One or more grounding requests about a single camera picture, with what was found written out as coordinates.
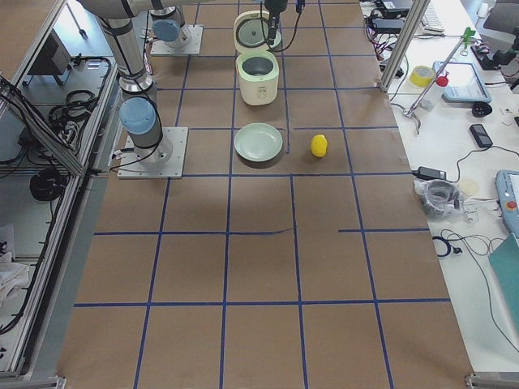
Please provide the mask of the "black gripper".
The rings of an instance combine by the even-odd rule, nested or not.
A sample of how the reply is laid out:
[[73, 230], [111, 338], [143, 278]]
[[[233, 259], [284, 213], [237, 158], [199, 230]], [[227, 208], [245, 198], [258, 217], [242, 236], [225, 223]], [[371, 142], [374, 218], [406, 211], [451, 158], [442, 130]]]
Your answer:
[[268, 16], [268, 35], [266, 42], [273, 45], [277, 37], [279, 28], [279, 14], [286, 11], [288, 6], [287, 0], [264, 0], [264, 5], [269, 12]]

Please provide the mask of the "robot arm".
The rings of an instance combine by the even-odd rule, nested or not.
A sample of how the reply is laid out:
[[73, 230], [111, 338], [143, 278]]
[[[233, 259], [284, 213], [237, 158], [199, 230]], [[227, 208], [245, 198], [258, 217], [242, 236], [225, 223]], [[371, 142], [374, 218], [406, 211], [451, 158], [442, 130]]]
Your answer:
[[180, 48], [191, 40], [181, 6], [170, 6], [150, 11], [152, 30], [155, 37], [169, 47]]
[[[144, 113], [154, 116], [153, 126], [146, 130], [152, 142], [138, 145], [143, 151], [161, 147], [164, 132], [158, 129], [160, 118], [155, 102], [148, 94], [156, 87], [145, 67], [144, 51], [139, 48], [133, 33], [133, 19], [148, 11], [152, 17], [152, 31], [159, 41], [173, 46], [181, 42], [187, 31], [182, 6], [191, 1], [82, 1], [82, 6], [96, 16], [105, 39], [114, 55], [120, 76], [119, 84], [128, 103], [120, 119], [130, 113], [144, 119]], [[281, 13], [287, 1], [261, 1], [260, 10], [240, 14], [234, 21], [234, 44], [239, 52], [236, 69], [243, 101], [251, 106], [266, 105], [277, 97], [279, 66], [274, 56], [281, 43], [278, 32]]]

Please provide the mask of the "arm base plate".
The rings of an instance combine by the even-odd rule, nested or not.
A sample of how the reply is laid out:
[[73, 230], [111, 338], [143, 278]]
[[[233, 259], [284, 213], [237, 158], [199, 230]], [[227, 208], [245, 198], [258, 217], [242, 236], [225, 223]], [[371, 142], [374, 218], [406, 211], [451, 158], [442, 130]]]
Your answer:
[[173, 48], [166, 45], [164, 42], [159, 41], [156, 37], [152, 43], [151, 55], [152, 56], [187, 56], [187, 55], [198, 55], [200, 52], [201, 41], [204, 26], [200, 24], [190, 25], [187, 24], [191, 33], [190, 42], [180, 48]]
[[142, 149], [134, 145], [130, 135], [126, 147], [131, 152], [122, 156], [122, 167], [118, 169], [120, 179], [162, 179], [182, 177], [187, 149], [187, 127], [166, 126], [162, 128], [162, 140], [156, 150]]

